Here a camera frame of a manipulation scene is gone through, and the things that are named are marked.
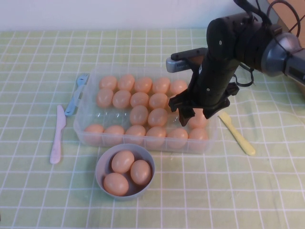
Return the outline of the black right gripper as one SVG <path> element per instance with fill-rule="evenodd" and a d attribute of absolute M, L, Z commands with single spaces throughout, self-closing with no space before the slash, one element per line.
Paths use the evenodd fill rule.
<path fill-rule="evenodd" d="M 179 121 L 186 126 L 195 116 L 195 108 L 203 109 L 206 119 L 228 107 L 231 95 L 239 91 L 236 83 L 230 83 L 239 66 L 235 59 L 216 59 L 211 55 L 182 58 L 193 74 L 188 88 L 169 100 L 171 111 L 179 111 Z"/>

